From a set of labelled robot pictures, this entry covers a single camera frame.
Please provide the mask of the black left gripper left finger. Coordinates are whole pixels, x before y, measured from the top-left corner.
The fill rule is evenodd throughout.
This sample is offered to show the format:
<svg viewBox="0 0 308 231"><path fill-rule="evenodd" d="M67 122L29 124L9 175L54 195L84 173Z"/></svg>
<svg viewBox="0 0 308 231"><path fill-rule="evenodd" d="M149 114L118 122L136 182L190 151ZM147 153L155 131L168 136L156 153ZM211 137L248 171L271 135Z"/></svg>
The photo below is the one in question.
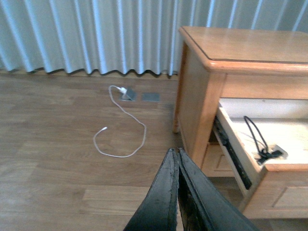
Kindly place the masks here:
<svg viewBox="0 0 308 231"><path fill-rule="evenodd" d="M128 224L126 231L175 231L177 229L179 161L168 149L150 189Z"/></svg>

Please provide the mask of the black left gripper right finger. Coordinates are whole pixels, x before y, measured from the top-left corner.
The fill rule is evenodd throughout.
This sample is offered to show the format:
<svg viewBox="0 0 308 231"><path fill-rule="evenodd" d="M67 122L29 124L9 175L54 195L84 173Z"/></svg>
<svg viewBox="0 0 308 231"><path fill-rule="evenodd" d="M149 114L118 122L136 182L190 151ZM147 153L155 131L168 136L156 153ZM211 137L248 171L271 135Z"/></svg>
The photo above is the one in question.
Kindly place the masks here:
<svg viewBox="0 0 308 231"><path fill-rule="evenodd" d="M257 231L179 148L179 206L185 231Z"/></svg>

